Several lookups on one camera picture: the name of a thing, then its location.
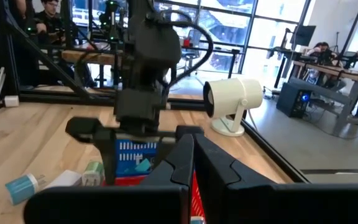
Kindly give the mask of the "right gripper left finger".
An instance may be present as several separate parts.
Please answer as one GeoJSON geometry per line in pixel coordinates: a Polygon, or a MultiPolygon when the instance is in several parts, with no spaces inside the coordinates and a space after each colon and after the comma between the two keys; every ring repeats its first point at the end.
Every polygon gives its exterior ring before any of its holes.
{"type": "Polygon", "coordinates": [[[190,224],[194,146],[184,135],[138,185],[43,190],[27,201],[25,224],[190,224]]]}

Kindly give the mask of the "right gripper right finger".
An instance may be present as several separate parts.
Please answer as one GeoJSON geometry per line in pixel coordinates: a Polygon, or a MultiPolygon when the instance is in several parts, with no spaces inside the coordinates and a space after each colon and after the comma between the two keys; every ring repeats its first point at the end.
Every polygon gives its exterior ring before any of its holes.
{"type": "Polygon", "coordinates": [[[196,134],[207,224],[358,224],[358,184],[278,184],[196,134]]]}

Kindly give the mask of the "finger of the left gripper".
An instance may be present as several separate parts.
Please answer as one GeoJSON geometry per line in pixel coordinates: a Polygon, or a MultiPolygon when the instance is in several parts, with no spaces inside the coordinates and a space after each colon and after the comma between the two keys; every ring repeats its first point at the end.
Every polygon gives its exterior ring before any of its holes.
{"type": "Polygon", "coordinates": [[[157,143],[153,169],[155,169],[170,154],[174,145],[175,145],[174,139],[168,139],[168,140],[162,139],[157,143]]]}
{"type": "Polygon", "coordinates": [[[116,179],[116,135],[114,131],[100,130],[94,135],[94,146],[99,150],[103,166],[104,177],[108,185],[114,185],[116,179]]]}

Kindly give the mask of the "green white USB charger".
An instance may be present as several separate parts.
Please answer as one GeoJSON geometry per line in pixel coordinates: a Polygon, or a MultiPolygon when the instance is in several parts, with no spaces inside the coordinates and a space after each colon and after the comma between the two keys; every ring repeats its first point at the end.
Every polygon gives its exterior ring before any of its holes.
{"type": "Polygon", "coordinates": [[[99,186],[104,180],[104,166],[99,161],[90,161],[86,166],[82,177],[83,186],[99,186]]]}

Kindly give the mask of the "red plastic basket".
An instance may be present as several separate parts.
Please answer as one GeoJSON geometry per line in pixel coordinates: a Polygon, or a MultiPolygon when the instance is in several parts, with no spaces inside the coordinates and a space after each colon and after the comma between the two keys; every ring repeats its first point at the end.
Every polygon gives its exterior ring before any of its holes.
{"type": "MultiPolygon", "coordinates": [[[[137,175],[132,177],[116,177],[115,184],[119,186],[139,185],[147,175],[137,175]]],[[[196,179],[196,172],[193,173],[192,193],[191,193],[191,216],[205,218],[204,209],[201,201],[201,195],[196,179]]]]}

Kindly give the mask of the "blue plastic basket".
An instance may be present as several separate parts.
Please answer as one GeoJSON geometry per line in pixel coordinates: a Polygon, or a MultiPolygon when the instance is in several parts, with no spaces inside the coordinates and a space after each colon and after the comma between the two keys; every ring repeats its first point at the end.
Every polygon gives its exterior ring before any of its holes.
{"type": "Polygon", "coordinates": [[[127,139],[116,141],[117,156],[117,177],[132,177],[137,175],[148,175],[152,171],[154,158],[156,155],[156,142],[136,143],[127,139]],[[135,167],[142,160],[148,159],[152,165],[149,172],[136,172],[135,167]]]}

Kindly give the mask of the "wooden background table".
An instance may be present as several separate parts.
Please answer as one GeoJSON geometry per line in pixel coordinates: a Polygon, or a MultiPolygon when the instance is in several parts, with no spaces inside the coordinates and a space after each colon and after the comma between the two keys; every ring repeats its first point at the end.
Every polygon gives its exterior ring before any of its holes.
{"type": "Polygon", "coordinates": [[[109,51],[80,51],[80,50],[64,50],[61,54],[62,59],[66,62],[75,63],[79,59],[83,58],[83,61],[86,63],[96,63],[101,65],[114,65],[115,56],[117,56],[118,65],[121,64],[121,55],[124,52],[118,50],[117,52],[109,51]]]}

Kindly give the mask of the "small white block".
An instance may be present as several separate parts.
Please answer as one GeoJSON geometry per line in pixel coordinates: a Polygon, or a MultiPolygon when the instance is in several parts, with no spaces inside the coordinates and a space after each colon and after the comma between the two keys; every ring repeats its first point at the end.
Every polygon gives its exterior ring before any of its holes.
{"type": "Polygon", "coordinates": [[[6,108],[18,107],[20,103],[17,95],[5,96],[3,102],[6,108]]]}

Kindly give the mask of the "black computer tower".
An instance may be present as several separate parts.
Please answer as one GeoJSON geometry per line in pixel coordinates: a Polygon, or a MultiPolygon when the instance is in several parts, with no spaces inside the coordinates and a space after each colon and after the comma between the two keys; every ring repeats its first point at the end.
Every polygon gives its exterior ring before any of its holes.
{"type": "Polygon", "coordinates": [[[276,109],[289,118],[303,118],[312,91],[296,83],[284,83],[278,97],[276,109]]]}

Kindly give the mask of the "person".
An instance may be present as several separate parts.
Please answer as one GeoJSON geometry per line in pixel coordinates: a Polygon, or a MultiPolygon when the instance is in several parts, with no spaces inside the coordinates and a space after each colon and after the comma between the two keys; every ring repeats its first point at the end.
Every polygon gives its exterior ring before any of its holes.
{"type": "Polygon", "coordinates": [[[40,0],[44,9],[25,23],[25,31],[35,35],[41,45],[66,46],[65,26],[57,12],[59,0],[40,0]]]}
{"type": "Polygon", "coordinates": [[[306,52],[306,56],[313,57],[317,64],[332,65],[337,54],[329,48],[327,42],[318,42],[312,49],[306,52]]]}

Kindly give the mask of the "long wooden desk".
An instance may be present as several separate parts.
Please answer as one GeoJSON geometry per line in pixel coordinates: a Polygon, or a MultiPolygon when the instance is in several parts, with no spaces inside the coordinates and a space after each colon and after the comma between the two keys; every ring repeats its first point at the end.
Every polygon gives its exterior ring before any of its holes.
{"type": "Polygon", "coordinates": [[[294,61],[293,64],[300,68],[311,68],[311,69],[315,69],[319,72],[327,73],[329,75],[334,75],[334,76],[343,77],[343,78],[349,78],[352,81],[358,82],[358,72],[356,72],[356,71],[346,70],[344,68],[339,68],[339,67],[315,65],[315,64],[299,62],[299,61],[294,61]]]}

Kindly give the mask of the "black computer monitor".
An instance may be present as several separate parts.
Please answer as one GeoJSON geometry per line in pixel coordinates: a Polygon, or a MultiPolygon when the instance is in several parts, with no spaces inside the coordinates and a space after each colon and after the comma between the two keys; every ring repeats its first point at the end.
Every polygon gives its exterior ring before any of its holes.
{"type": "Polygon", "coordinates": [[[301,46],[309,46],[316,26],[296,26],[290,43],[301,46]]]}

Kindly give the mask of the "black aluminium table frame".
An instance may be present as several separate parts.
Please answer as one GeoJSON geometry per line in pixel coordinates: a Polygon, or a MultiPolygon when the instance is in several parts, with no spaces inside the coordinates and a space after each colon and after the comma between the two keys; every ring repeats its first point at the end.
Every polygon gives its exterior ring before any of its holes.
{"type": "MultiPolygon", "coordinates": [[[[0,0],[0,62],[8,68],[8,78],[5,84],[8,95],[18,95],[20,101],[28,103],[50,103],[67,105],[88,105],[88,106],[113,106],[116,93],[109,94],[89,93],[83,87],[78,87],[74,81],[57,65],[52,63],[41,51],[39,46],[33,42],[27,34],[17,25],[15,18],[11,14],[9,0],[0,0]],[[63,90],[71,91],[42,91],[25,90],[19,87],[19,76],[14,55],[14,42],[19,43],[28,50],[35,59],[40,59],[54,75],[62,78],[65,85],[63,90]]],[[[173,106],[173,110],[183,111],[205,111],[201,105],[201,100],[169,98],[168,102],[173,106]]],[[[297,183],[311,183],[300,170],[293,167],[273,146],[267,142],[243,116],[241,126],[245,132],[255,141],[258,146],[269,156],[271,160],[291,179],[297,183]]]]}

